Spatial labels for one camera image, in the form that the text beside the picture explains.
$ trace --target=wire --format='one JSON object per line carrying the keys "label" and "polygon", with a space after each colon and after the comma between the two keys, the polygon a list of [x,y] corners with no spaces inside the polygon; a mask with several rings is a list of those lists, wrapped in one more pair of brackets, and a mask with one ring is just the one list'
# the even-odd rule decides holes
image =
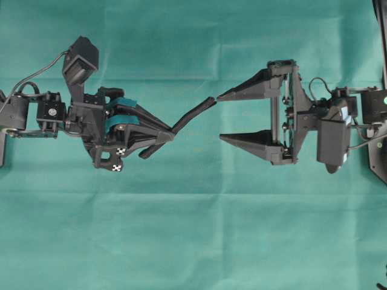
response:
{"label": "wire", "polygon": [[310,95],[311,95],[311,97],[313,98],[313,100],[316,102],[316,104],[317,104],[317,98],[314,96],[314,93],[313,93],[313,91],[312,91],[312,83],[315,81],[315,80],[320,80],[321,82],[323,82],[324,83],[324,86],[325,86],[325,89],[330,93],[330,94],[332,94],[332,91],[329,89],[329,87],[328,87],[328,85],[327,85],[327,82],[323,79],[323,78],[321,78],[321,77],[314,77],[311,81],[310,81],[310,83],[309,83],[309,91],[310,91]]}
{"label": "wire", "polygon": [[38,76],[39,74],[42,74],[44,73],[46,70],[48,70],[49,68],[51,68],[55,63],[57,63],[57,61],[62,57],[64,56],[65,54],[67,54],[67,50],[60,53],[48,66],[46,66],[45,68],[42,68],[40,69],[39,71],[33,73],[32,75],[22,79],[20,82],[18,82],[17,84],[15,84],[15,86],[13,87],[11,93],[8,95],[8,97],[5,99],[5,102],[4,104],[1,106],[0,108],[0,114],[1,112],[4,110],[5,106],[7,105],[7,103],[9,102],[9,100],[12,98],[12,96],[14,95],[14,93],[16,92],[16,90],[18,89],[18,87],[20,85],[23,85],[25,82],[27,82],[28,80],[32,79],[33,77],[36,77]]}
{"label": "wire", "polygon": [[386,138],[386,137],[387,137],[387,134],[383,134],[383,135],[381,135],[381,136],[371,138],[371,139],[369,139],[369,140],[366,141],[366,142],[360,143],[359,145],[349,147],[348,150],[356,150],[356,149],[359,149],[359,148],[361,148],[361,147],[364,147],[364,146],[368,145],[369,143],[371,143],[371,142],[373,142],[373,141],[377,141],[377,140],[380,140],[380,139],[383,139],[383,138]]}
{"label": "wire", "polygon": [[34,93],[35,94],[40,94],[41,92],[39,91],[39,88],[37,87],[37,84],[35,84],[34,82],[25,82],[21,85],[21,87],[19,88],[18,92],[23,92],[25,86],[28,86],[30,85],[33,89],[34,89]]}

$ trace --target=robotic arm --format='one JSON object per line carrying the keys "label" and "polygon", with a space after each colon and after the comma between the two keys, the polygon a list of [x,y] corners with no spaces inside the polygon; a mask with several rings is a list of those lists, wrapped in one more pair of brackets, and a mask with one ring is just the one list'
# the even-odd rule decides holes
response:
{"label": "robotic arm", "polygon": [[[63,77],[71,94],[66,110],[58,92],[40,93],[37,85],[29,80],[53,66],[62,56]],[[5,98],[0,93],[0,148],[4,163],[6,135],[24,138],[56,138],[59,131],[82,139],[95,168],[119,172],[122,158],[133,151],[149,158],[165,143],[173,141],[176,134],[200,113],[216,104],[209,97],[185,114],[173,127],[168,126],[136,101],[124,98],[120,88],[101,87],[94,95],[84,93],[84,84],[98,70],[98,49],[85,37],[79,37],[68,51],[61,53],[48,67],[20,81]],[[34,94],[24,94],[30,85]],[[28,105],[37,103],[36,121],[40,130],[26,130]]]}

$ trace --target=bolt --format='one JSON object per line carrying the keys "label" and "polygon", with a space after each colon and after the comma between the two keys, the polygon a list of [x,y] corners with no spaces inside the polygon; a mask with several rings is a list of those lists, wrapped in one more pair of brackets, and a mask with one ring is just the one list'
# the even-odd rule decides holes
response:
{"label": "bolt", "polygon": [[56,114],[58,114],[58,112],[54,108],[51,108],[48,110],[48,114],[53,117],[53,116],[56,116]]}

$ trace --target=black plastic part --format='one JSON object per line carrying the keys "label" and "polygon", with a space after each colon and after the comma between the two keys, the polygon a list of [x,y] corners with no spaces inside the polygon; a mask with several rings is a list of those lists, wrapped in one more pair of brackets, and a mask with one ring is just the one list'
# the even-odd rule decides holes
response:
{"label": "black plastic part", "polygon": [[281,144],[272,143],[270,130],[262,130],[256,133],[221,134],[220,139],[248,151],[273,165],[291,164],[291,157],[284,156],[284,147]]}
{"label": "black plastic part", "polygon": [[27,125],[28,107],[28,99],[12,97],[0,114],[1,127],[24,130]]}
{"label": "black plastic part", "polygon": [[342,166],[350,145],[351,128],[344,121],[331,120],[319,120],[317,128],[317,160]]}
{"label": "black plastic part", "polygon": [[0,167],[5,164],[5,148],[7,145],[7,134],[0,132]]}
{"label": "black plastic part", "polygon": [[387,120],[387,90],[363,92],[362,114],[365,124]]}
{"label": "black plastic part", "polygon": [[36,120],[38,122],[63,123],[66,116],[66,104],[61,101],[39,101]]}
{"label": "black plastic part", "polygon": [[63,77],[71,94],[72,102],[83,99],[83,84],[98,70],[99,51],[88,38],[80,36],[72,46],[63,63]]}
{"label": "black plastic part", "polygon": [[[387,134],[387,123],[379,127],[378,135]],[[387,138],[368,144],[369,168],[384,183],[387,183]]]}

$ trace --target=cable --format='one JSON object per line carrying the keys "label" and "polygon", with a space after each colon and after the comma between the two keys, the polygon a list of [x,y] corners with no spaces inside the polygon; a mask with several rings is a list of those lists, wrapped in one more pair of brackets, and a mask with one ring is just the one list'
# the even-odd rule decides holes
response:
{"label": "cable", "polygon": [[386,137],[387,137],[387,134],[383,134],[383,135],[381,135],[381,136],[371,138],[371,139],[369,139],[368,141],[363,142],[363,143],[361,143],[361,144],[359,144],[359,145],[349,147],[348,150],[356,150],[356,149],[359,149],[359,148],[361,148],[361,147],[364,147],[364,146],[368,145],[369,143],[371,143],[371,142],[373,142],[373,141],[377,141],[377,140],[380,140],[380,139],[383,139],[383,138],[386,138]]}
{"label": "cable", "polygon": [[55,63],[57,63],[57,61],[62,57],[64,56],[68,51],[64,51],[62,53],[60,53],[48,66],[46,66],[45,68],[42,68],[40,69],[39,71],[33,73],[32,75],[22,79],[20,82],[18,82],[17,84],[15,84],[15,86],[13,87],[11,93],[8,95],[8,97],[5,99],[5,102],[4,104],[1,106],[0,108],[0,114],[1,112],[4,110],[5,106],[7,105],[7,103],[9,102],[9,100],[12,98],[12,96],[14,95],[14,93],[16,92],[16,90],[18,89],[18,87],[22,84],[24,84],[25,82],[27,82],[28,80],[32,79],[33,77],[36,77],[38,76],[39,74],[42,74],[43,72],[45,72],[46,70],[48,70],[49,68],[51,68]]}
{"label": "cable", "polygon": [[321,82],[323,82],[324,83],[324,86],[325,86],[325,89],[327,89],[327,91],[330,93],[330,94],[332,94],[332,91],[329,89],[329,87],[328,87],[328,85],[327,85],[327,82],[323,79],[323,78],[321,78],[321,77],[314,77],[311,81],[310,81],[310,83],[309,83],[309,91],[310,91],[310,95],[312,96],[312,98],[313,98],[313,100],[316,102],[316,104],[317,104],[317,98],[314,96],[314,94],[313,94],[313,91],[312,91],[312,83],[315,81],[315,80],[320,80]]}
{"label": "cable", "polygon": [[35,94],[40,94],[41,92],[39,91],[39,88],[37,87],[37,84],[35,84],[34,82],[25,82],[21,85],[21,87],[19,88],[18,92],[23,92],[25,86],[27,85],[30,85],[33,89],[34,89],[34,93]]}

